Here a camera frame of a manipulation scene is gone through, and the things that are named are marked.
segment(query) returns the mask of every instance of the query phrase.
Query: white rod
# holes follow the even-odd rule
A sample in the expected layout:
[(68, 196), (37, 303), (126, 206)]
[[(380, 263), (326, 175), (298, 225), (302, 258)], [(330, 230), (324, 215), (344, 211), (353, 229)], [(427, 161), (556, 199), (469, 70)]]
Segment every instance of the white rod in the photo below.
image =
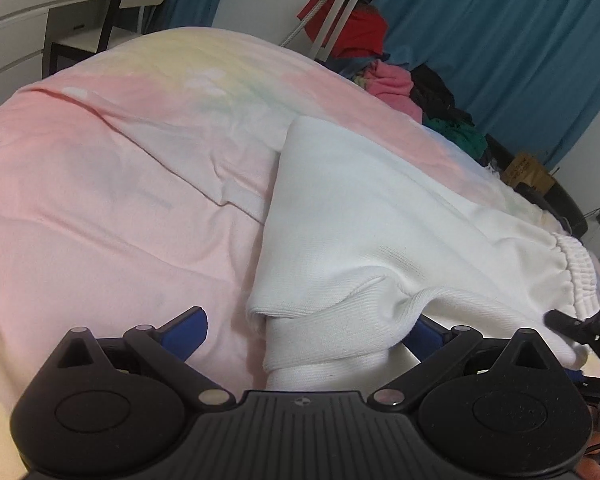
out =
[(322, 49), (320, 51), (320, 54), (318, 54), (318, 59), (320, 59), (321, 61), (327, 61), (329, 54), (333, 50), (333, 45), (335, 45), (336, 41), (338, 40), (338, 37), (339, 37), (340, 33), (342, 32), (342, 29), (346, 25), (347, 20), (349, 19), (349, 16), (353, 12), (353, 9), (356, 7), (357, 2), (358, 2), (358, 0), (349, 0), (347, 2), (347, 6), (342, 11), (342, 15), (340, 16), (340, 19), (338, 20), (336, 27), (333, 29), (333, 32), (331, 33), (329, 42), (324, 47), (324, 49)]
[(322, 6), (328, 0), (318, 0), (314, 5), (314, 8), (311, 9), (306, 16), (298, 23), (298, 26), (280, 43), (280, 46), (287, 46), (291, 43), (291, 40), (295, 38), (298, 33), (304, 28), (304, 26), (311, 21), (311, 19), (318, 13), (318, 11), (322, 8)]
[(331, 25), (333, 25), (333, 22), (336, 20), (338, 12), (342, 8), (344, 1), (345, 0), (336, 0), (331, 9), (329, 9), (329, 13), (327, 14), (327, 17), (320, 28), (320, 32), (318, 32), (318, 36), (315, 38), (314, 44), (311, 46), (311, 50), (309, 51), (309, 59), (315, 59), (315, 56), (318, 54), (318, 50), (322, 46), (324, 38), (327, 37)]
[(144, 22), (144, 6), (138, 9), (138, 25), (136, 26), (136, 32), (142, 34), (142, 22)]

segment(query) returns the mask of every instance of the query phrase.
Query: finger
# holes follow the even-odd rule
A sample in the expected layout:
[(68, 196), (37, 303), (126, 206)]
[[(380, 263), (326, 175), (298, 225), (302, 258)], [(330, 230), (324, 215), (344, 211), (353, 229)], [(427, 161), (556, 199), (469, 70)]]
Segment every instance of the finger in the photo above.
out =
[(596, 426), (598, 424), (598, 409), (595, 406), (587, 405), (589, 409), (589, 413), (591, 414), (591, 420), (593, 421), (593, 425)]
[(600, 480), (600, 464), (584, 457), (576, 466), (576, 473), (584, 480)]
[[(593, 434), (591, 435), (591, 438), (589, 439), (589, 446), (595, 446), (596, 444), (600, 444), (600, 433), (597, 431), (594, 431)], [(598, 454), (599, 452), (600, 452), (600, 449), (597, 449), (595, 451), (592, 451), (589, 454), (595, 455), (595, 454)]]

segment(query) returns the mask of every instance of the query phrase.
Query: pink cloth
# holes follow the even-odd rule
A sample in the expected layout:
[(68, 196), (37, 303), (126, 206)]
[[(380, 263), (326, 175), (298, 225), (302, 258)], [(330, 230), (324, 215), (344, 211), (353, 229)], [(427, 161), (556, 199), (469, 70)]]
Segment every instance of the pink cloth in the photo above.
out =
[(376, 59), (365, 70), (363, 77), (366, 79), (367, 92), (422, 124), (422, 108), (409, 97), (413, 88), (409, 72)]

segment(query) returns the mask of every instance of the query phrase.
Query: white wall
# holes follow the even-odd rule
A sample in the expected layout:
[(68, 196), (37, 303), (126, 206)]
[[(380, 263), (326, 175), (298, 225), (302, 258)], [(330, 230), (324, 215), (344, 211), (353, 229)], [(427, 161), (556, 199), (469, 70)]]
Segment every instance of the white wall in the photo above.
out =
[[(555, 173), (557, 181), (583, 213), (600, 207), (600, 111), (556, 168), (559, 168)], [(600, 256), (600, 230), (597, 223), (589, 224), (584, 241)]]
[[(298, 12), (309, 0), (220, 0), (213, 26), (244, 32), (279, 44), (300, 22)], [(307, 54), (311, 41), (302, 30), (288, 48)]]

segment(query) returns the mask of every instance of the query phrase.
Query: red cloth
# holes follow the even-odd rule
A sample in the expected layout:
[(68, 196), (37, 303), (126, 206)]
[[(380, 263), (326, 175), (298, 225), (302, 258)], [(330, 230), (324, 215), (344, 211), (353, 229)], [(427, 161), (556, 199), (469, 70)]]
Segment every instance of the red cloth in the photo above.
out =
[(376, 59), (362, 77), (366, 80), (367, 92), (422, 124), (422, 108), (409, 97), (413, 81), (407, 70)]
[[(309, 0), (309, 3), (298, 14), (298, 18), (302, 20), (317, 2), (318, 0)], [(315, 41), (318, 36), (318, 31), (320, 31), (320, 27), (324, 23), (333, 2), (334, 0), (328, 0), (304, 26), (304, 30), (312, 41)], [(341, 14), (342, 10), (338, 13), (333, 25), (331, 25), (331, 30), (324, 39), (322, 46), (325, 46), (329, 41)], [(387, 28), (386, 21), (380, 16), (375, 7), (359, 4), (351, 13), (336, 43), (333, 45), (331, 55), (333, 57), (382, 56), (384, 34)]]

